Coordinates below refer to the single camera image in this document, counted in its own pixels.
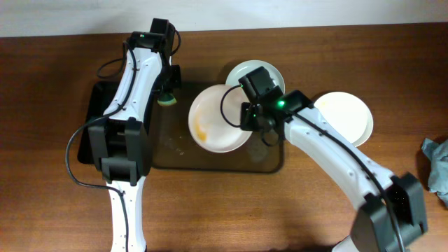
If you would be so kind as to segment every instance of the black tray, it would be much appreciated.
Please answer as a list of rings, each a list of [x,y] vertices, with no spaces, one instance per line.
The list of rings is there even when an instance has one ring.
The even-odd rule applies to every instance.
[[[229,153],[211,153],[196,144],[188,129],[188,112],[196,96],[214,84],[183,83],[176,90],[177,104],[161,107],[153,101],[149,135],[153,145],[153,167],[156,169],[183,169],[214,172],[273,173],[284,163],[284,145],[267,147],[260,134],[252,133],[249,140]],[[87,119],[100,116],[107,108],[117,90],[118,83],[99,82],[93,87]],[[266,134],[268,141],[275,142],[276,135]],[[92,163],[87,130],[84,131],[78,160]]]

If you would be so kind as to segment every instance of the food residue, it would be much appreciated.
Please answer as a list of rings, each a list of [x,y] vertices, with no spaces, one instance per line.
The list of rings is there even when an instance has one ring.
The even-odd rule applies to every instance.
[[[195,131],[196,131],[197,138],[199,138],[199,140],[205,141],[207,139],[207,133],[204,130],[202,130],[201,125],[199,123],[198,115],[195,118]]]

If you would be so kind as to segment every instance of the wooden table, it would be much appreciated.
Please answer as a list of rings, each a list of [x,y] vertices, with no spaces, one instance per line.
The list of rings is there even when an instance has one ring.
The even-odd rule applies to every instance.
[[[120,56],[128,34],[0,39],[0,251],[107,251],[106,191],[75,185],[64,149],[83,123],[95,71]],[[224,83],[244,60],[280,70],[286,89],[310,97],[338,90],[371,109],[374,132],[360,149],[427,187],[425,137],[448,132],[448,24],[183,32],[174,61],[186,81]],[[103,183],[76,162],[82,180]],[[448,211],[425,193],[429,233],[413,251],[446,251]],[[287,144],[273,175],[152,169],[143,192],[151,251],[268,251],[334,244],[355,211],[302,151]]]

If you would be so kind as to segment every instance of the black bracket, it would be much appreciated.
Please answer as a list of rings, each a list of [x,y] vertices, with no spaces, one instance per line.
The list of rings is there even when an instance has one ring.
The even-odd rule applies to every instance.
[[[149,32],[134,31],[127,42],[132,49],[147,48],[153,53],[160,53],[162,65],[167,67],[173,50],[175,33],[174,25],[168,20],[154,18]]]
[[[411,174],[402,178],[392,177],[393,185],[387,196],[393,203],[405,246],[428,231],[423,188]],[[360,252],[399,251],[396,234],[386,205],[380,197],[371,194],[365,197],[366,203],[358,210],[351,239]]]
[[[298,90],[283,94],[280,87],[272,81],[269,71],[263,66],[238,81],[250,101],[241,105],[241,130],[255,132],[274,130],[283,137],[284,123],[291,120],[291,115],[284,111],[296,112],[306,107],[313,107],[313,102]]]
[[[152,150],[142,122],[108,120],[89,127],[88,132],[95,167],[107,182],[129,181],[135,186],[148,175]]]

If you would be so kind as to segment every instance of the wire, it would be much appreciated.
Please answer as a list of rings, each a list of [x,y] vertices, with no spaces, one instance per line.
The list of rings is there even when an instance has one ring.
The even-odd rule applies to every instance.
[[[101,117],[99,117],[99,118],[96,118],[96,119],[94,119],[94,120],[91,120],[91,121],[85,123],[84,125],[82,125],[81,127],[79,127],[79,128],[73,133],[73,135],[71,135],[70,140],[69,140],[69,142],[68,142],[68,144],[67,144],[67,147],[66,147],[66,149],[65,149],[65,167],[66,167],[67,172],[69,173],[70,178],[71,178],[71,179],[73,180],[73,182],[75,182],[77,185],[85,186],[85,187],[87,187],[87,188],[97,188],[97,189],[104,189],[104,190],[112,190],[112,191],[114,191],[114,192],[116,192],[116,193],[118,194],[118,196],[120,197],[121,207],[122,207],[122,210],[123,210],[123,214],[124,214],[124,216],[125,216],[125,226],[126,226],[126,237],[125,237],[125,238],[126,238],[126,252],[128,252],[128,244],[129,244],[129,222],[128,222],[128,219],[127,219],[127,212],[126,212],[125,199],[124,199],[124,197],[123,197],[123,195],[125,194],[125,191],[120,192],[119,189],[116,189],[116,188],[113,188],[113,187],[111,187],[111,186],[107,186],[107,185],[94,185],[94,184],[89,184],[89,183],[80,182],[80,181],[73,175],[73,173],[71,172],[70,162],[69,162],[70,147],[71,147],[72,143],[74,142],[75,138],[76,138],[76,137],[77,137],[77,136],[78,136],[78,135],[79,135],[79,134],[86,128],[86,127],[92,126],[92,125],[94,125],[94,124],[96,124],[96,123],[99,123],[99,122],[104,122],[107,118],[109,118],[109,117],[112,116],[112,115],[115,115],[115,114],[118,113],[120,110],[122,110],[122,109],[124,108],[124,106],[126,105],[126,102],[127,102],[127,100],[129,99],[130,95],[131,95],[131,91],[132,91],[132,88],[133,88],[133,86],[134,86],[134,82],[135,82],[135,77],[136,77],[136,75],[137,75],[137,63],[136,63],[136,60],[135,60],[134,52],[132,52],[132,48],[131,48],[131,46],[130,46],[126,41],[123,42],[123,48],[124,48],[124,49],[123,49],[123,52],[124,52],[124,53],[123,53],[122,61],[123,61],[123,62],[126,61],[126,48],[127,48],[127,49],[129,50],[129,53],[130,53],[131,57],[132,57],[132,63],[133,63],[133,68],[132,68],[132,79],[131,79],[131,83],[130,83],[130,85],[129,85],[129,89],[127,90],[127,93],[126,93],[126,97],[125,97],[125,99],[123,100],[123,102],[122,102],[121,104],[118,104],[118,107],[117,107],[116,110],[114,110],[114,111],[112,111],[112,112],[110,112],[110,113],[107,113],[106,115],[103,115],[103,116],[101,116]],[[100,69],[98,70],[98,72],[100,72],[100,71],[101,71],[101,68],[102,68],[102,67],[105,67],[106,65],[107,65],[107,64],[102,65],[102,66],[100,67]]]
[[[395,213],[393,212],[393,209],[392,209],[392,202],[390,201],[389,197],[387,196],[386,191],[384,191],[384,189],[382,188],[381,184],[378,182],[378,180],[375,177],[375,175],[373,175],[373,173],[365,166],[365,164],[359,159],[359,157],[349,147],[347,147],[345,144],[343,144],[339,139],[337,139],[336,137],[332,136],[327,131],[321,129],[320,127],[318,127],[317,125],[315,125],[314,123],[310,122],[308,119],[304,118],[303,116],[299,115],[296,112],[287,111],[287,110],[284,110],[284,112],[286,112],[290,116],[295,116],[296,118],[299,118],[304,123],[306,123],[309,126],[313,127],[315,130],[317,130],[322,135],[324,135],[324,136],[328,137],[329,139],[331,139],[332,141],[334,141],[337,145],[341,146],[341,148],[343,148],[348,154],[350,154],[350,156],[360,165],[361,169],[369,176],[370,180],[372,180],[372,182],[377,187],[381,197],[386,202],[386,208],[387,208],[387,211],[389,213],[389,216],[391,217],[392,228],[394,229],[395,235],[396,235],[397,240],[398,240],[398,248],[400,249],[400,252],[406,252],[406,248],[405,248],[405,245],[403,243],[403,238],[401,236],[400,226],[398,225],[398,219],[397,219],[397,216],[395,215]]]
[[[265,139],[265,130],[264,129],[261,129],[260,136],[261,136],[261,141],[268,147],[274,147],[277,144],[280,144],[280,142],[282,140],[282,137],[278,134],[276,143],[274,143],[274,144],[268,143]]]
[[[102,79],[114,78],[114,77],[116,77],[118,74],[120,74],[121,71],[123,71],[123,69],[125,68],[125,63],[126,63],[126,47],[127,47],[127,46],[123,43],[123,45],[122,45],[123,55],[122,55],[121,58],[118,58],[118,59],[112,59],[110,62],[106,62],[106,63],[102,64],[102,65],[98,68],[98,70],[97,70],[97,77],[98,77],[98,78],[102,78]],[[103,76],[103,75],[101,75],[101,71],[103,70],[104,67],[106,67],[106,66],[108,66],[108,65],[110,65],[110,64],[112,64],[112,63],[114,63],[114,62],[119,62],[119,61],[121,61],[121,65],[120,65],[120,68],[118,69],[118,71],[116,71],[115,73],[112,73],[111,75],[108,75],[108,76]]]
[[[174,54],[177,53],[177,50],[179,50],[179,48],[181,47],[181,43],[182,43],[181,34],[176,29],[174,29],[174,32],[176,32],[176,34],[177,34],[177,47],[176,47],[176,49],[174,49],[171,52],[171,56],[173,56]]]
[[[224,110],[223,110],[224,99],[225,99],[225,97],[226,97],[232,90],[235,90],[235,89],[240,88],[240,87],[241,87],[241,85],[236,85],[236,86],[231,87],[229,90],[225,91],[225,93],[224,93],[224,95],[223,95],[223,98],[221,99],[220,106],[219,106],[219,109],[220,109],[220,111],[221,111],[221,115],[223,116],[224,121],[225,121],[227,124],[229,124],[230,126],[232,126],[232,127],[241,127],[241,125],[234,125],[233,123],[231,123],[231,122],[225,117],[225,115],[224,115]],[[249,112],[246,114],[246,119],[245,119],[245,121],[247,121],[248,116],[249,116]]]

